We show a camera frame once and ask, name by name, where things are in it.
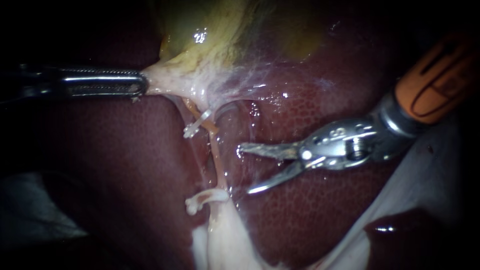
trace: forceps jaw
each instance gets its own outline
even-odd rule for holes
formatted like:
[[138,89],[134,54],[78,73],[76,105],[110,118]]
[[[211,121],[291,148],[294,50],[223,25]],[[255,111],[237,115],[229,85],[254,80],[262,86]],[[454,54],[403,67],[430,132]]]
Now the forceps jaw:
[[278,186],[296,176],[303,173],[305,170],[304,165],[300,160],[294,161],[292,164],[288,165],[284,170],[275,174],[270,179],[263,181],[257,185],[251,186],[248,190],[248,194],[255,194],[265,190],[268,190],[272,187]]

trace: dissecting forceps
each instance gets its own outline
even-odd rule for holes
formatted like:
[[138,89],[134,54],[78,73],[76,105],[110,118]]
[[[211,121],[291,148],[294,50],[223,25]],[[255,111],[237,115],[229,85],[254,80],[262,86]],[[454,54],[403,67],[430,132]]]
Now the dissecting forceps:
[[312,169],[344,170],[402,153],[474,92],[480,80],[478,47],[465,34],[450,34],[366,116],[331,122],[299,142],[241,143],[238,151],[242,153],[294,160],[280,173],[251,186],[247,193],[268,190]]

